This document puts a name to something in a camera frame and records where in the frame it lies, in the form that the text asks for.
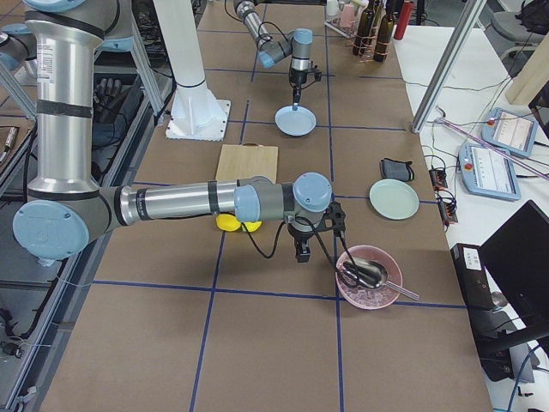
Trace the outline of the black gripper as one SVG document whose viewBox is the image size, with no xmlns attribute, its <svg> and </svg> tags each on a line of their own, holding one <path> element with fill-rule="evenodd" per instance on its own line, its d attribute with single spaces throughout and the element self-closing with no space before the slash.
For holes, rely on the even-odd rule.
<svg viewBox="0 0 549 412">
<path fill-rule="evenodd" d="M 288 232 L 293 237 L 295 246 L 295 258 L 298 263 L 308 262 L 311 257 L 309 239 L 317 238 L 318 231 L 314 225 L 293 224 L 288 225 Z"/>
<path fill-rule="evenodd" d="M 301 88 L 307 83 L 309 69 L 298 70 L 291 67 L 288 73 L 288 80 L 290 86 L 293 88 L 293 103 L 292 110 L 297 111 L 299 109 L 299 102 L 301 99 Z"/>
</svg>

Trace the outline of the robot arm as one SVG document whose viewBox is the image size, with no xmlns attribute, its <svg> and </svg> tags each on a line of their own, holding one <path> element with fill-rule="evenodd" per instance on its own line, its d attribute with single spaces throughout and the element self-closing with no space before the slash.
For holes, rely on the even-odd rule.
<svg viewBox="0 0 549 412">
<path fill-rule="evenodd" d="M 98 237 L 136 221 L 183 219 L 231 213 L 238 221 L 283 221 L 294 238 L 296 258 L 306 262 L 308 239 L 329 230 L 324 220 L 332 189 L 319 173 L 275 184 L 265 177 L 208 181 L 132 191 L 128 186 L 100 187 L 91 170 L 94 53 L 130 22 L 126 1 L 24 1 L 27 27 L 37 40 L 37 176 L 25 190 L 28 200 L 13 218 L 18 243 L 38 258 L 62 260 Z M 261 3 L 326 5 L 326 1 L 233 1 L 236 16 L 255 41 L 263 67 L 291 57 L 293 104 L 276 113 L 280 130 L 302 136 L 314 129 L 312 113 L 299 105 L 307 76 L 322 72 L 311 65 L 313 34 L 297 28 L 275 41 L 256 12 Z M 229 100 L 217 100 L 208 88 L 191 1 L 154 1 L 174 77 L 175 99 L 166 136 L 220 141 L 226 131 Z M 284 129 L 304 124 L 309 129 Z"/>
<path fill-rule="evenodd" d="M 288 34 L 281 34 L 277 40 L 268 32 L 269 21 L 260 18 L 256 6 L 262 1 L 233 1 L 237 18 L 247 27 L 256 43 L 257 56 L 265 69 L 272 68 L 285 58 L 291 58 L 288 81 L 293 89 L 293 111 L 299 109 L 302 91 L 308 87 L 309 76 L 318 82 L 322 72 L 311 60 L 313 32 L 309 28 L 296 28 Z"/>
</svg>

